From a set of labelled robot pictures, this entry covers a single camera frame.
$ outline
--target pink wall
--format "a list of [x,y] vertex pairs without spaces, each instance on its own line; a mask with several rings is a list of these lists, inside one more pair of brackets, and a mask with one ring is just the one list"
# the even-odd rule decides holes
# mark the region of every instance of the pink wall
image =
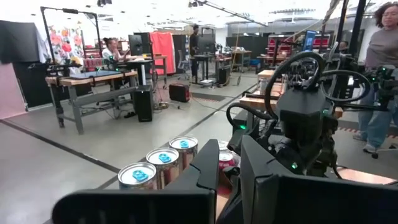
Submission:
[[0,119],[26,113],[12,64],[0,65]]

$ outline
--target blue can lid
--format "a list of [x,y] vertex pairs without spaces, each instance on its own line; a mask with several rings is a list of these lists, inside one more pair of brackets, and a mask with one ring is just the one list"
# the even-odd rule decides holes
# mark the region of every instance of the blue can lid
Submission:
[[170,158],[170,156],[168,156],[168,155],[166,155],[166,154],[164,154],[164,153],[162,153],[162,154],[159,155],[159,159],[160,159],[160,161],[162,161],[163,163],[168,163],[168,162],[170,162],[170,161],[172,160],[172,158]]
[[141,171],[141,170],[135,170],[132,173],[132,177],[135,178],[138,181],[143,181],[143,180],[146,180],[148,178],[148,175],[146,173],[144,173],[143,171]]
[[186,149],[189,147],[189,143],[186,140],[182,140],[182,141],[180,141],[180,146],[182,149]]

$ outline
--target computer monitor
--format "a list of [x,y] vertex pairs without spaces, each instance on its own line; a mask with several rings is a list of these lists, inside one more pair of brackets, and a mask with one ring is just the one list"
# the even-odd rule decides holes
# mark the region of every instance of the computer monitor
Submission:
[[142,39],[140,35],[129,35],[131,56],[142,55]]
[[303,41],[302,51],[311,52],[313,49],[313,41],[315,40],[316,31],[307,30]]

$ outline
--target gray floor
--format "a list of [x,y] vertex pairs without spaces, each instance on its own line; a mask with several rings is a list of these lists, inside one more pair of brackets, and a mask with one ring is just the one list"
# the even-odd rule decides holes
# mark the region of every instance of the gray floor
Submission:
[[[174,107],[162,110],[151,123],[139,123],[136,117],[115,120],[105,112],[94,114],[83,119],[82,136],[67,121],[65,128],[60,129],[52,107],[3,121],[0,123],[0,223],[42,224],[50,218],[53,204],[66,194],[80,189],[117,189],[114,178],[117,169],[139,161],[175,136],[195,136],[201,146],[212,138],[229,140],[232,130],[224,111],[256,80],[254,74],[245,73],[239,86],[234,86],[236,74],[231,79],[232,85],[223,88],[192,86],[195,93],[227,97],[221,102],[193,99],[182,103],[180,110]],[[158,98],[167,100],[167,91],[159,93]],[[65,109],[70,113],[67,104]],[[345,114],[343,119],[354,121],[356,115]],[[334,139],[340,165],[398,179],[398,152],[381,154],[374,160],[361,151],[362,143],[352,140],[351,133],[338,131]]]

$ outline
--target ceiling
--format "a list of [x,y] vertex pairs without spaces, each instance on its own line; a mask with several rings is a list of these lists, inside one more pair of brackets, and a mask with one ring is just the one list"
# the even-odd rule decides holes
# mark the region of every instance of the ceiling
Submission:
[[[2,18],[18,14],[21,16],[30,16],[31,14],[40,15],[40,6],[57,7],[57,8],[73,8],[80,11],[90,11],[97,14],[108,15],[101,20],[113,21],[117,24],[145,24],[148,26],[167,26],[181,27],[188,24],[208,25],[214,27],[224,27],[225,24],[231,22],[244,22],[245,20],[236,16],[232,16],[226,12],[214,9],[210,6],[188,7],[190,0],[113,0],[112,5],[98,7],[96,0],[13,0],[11,2],[14,7],[18,7],[17,12],[2,9]],[[269,4],[269,0],[211,0],[210,3],[219,7],[239,14],[245,15],[255,21],[262,23],[276,21],[284,18],[308,18],[322,19],[329,8],[325,1],[314,0],[278,0],[274,4]],[[373,12],[382,3],[387,0],[370,0],[368,12]],[[349,1],[348,14],[352,14],[356,10],[358,0]],[[342,1],[332,14],[331,18],[339,17]],[[52,19],[68,17],[58,13],[54,14]]]

